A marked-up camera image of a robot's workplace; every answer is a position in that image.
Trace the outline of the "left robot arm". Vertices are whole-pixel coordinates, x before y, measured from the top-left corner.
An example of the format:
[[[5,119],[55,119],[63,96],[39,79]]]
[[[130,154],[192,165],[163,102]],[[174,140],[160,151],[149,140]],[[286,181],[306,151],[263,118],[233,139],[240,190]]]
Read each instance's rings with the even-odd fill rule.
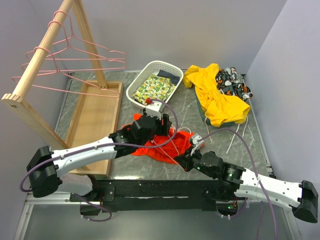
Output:
[[[56,151],[48,146],[40,147],[26,167],[30,192],[35,198],[42,198],[71,187],[71,193],[94,201],[100,189],[93,184],[92,178],[70,172],[102,160],[130,155],[155,136],[167,137],[171,124],[166,113],[160,117],[144,113],[132,124],[95,142]]]

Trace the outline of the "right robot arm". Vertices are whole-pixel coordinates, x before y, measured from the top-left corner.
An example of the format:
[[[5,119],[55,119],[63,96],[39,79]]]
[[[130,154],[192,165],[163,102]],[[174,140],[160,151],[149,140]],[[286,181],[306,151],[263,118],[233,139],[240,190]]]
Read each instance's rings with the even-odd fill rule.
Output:
[[[319,194],[310,181],[288,182],[255,174],[245,167],[224,162],[213,151],[201,154],[199,150],[188,149],[174,160],[185,172],[195,169],[213,179],[214,186],[203,192],[206,197],[222,202],[236,198],[271,202],[292,211],[301,221],[318,222]]]

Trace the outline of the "orange mesh shorts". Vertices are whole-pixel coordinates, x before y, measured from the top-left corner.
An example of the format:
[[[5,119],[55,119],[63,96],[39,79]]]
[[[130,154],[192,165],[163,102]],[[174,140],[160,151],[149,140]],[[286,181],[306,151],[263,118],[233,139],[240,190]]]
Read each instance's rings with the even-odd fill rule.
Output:
[[[158,146],[172,137],[175,132],[175,127],[170,127],[168,136],[155,136],[153,140],[148,141],[145,146]],[[156,148],[138,148],[135,152],[132,153],[133,156],[148,156],[156,161],[176,164],[174,158],[184,154],[185,151],[191,147],[190,138],[195,133],[192,132],[189,128],[182,127],[177,130],[175,137],[167,144],[156,147]]]

